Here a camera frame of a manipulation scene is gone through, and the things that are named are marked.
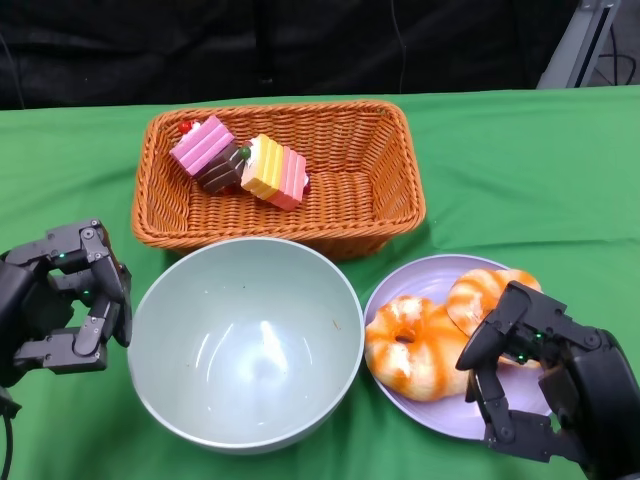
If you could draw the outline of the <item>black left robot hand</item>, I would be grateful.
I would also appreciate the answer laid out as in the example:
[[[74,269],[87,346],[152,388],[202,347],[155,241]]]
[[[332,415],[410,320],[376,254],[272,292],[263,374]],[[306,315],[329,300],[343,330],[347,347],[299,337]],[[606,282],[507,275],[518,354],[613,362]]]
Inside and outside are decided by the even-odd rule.
[[[101,371],[132,336],[131,273],[98,219],[60,226],[1,256],[1,385],[32,370]]]

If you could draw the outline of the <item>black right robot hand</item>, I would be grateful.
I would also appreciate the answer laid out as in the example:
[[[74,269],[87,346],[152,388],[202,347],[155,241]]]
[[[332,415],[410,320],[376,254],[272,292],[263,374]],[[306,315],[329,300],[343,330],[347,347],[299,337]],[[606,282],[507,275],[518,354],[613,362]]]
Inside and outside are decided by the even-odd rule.
[[[469,374],[465,399],[478,405],[492,450],[578,464],[589,479],[639,476],[639,384],[617,339],[566,315],[565,304],[510,282],[474,331],[456,367]],[[497,376],[501,357],[538,362],[549,417],[513,410]]]

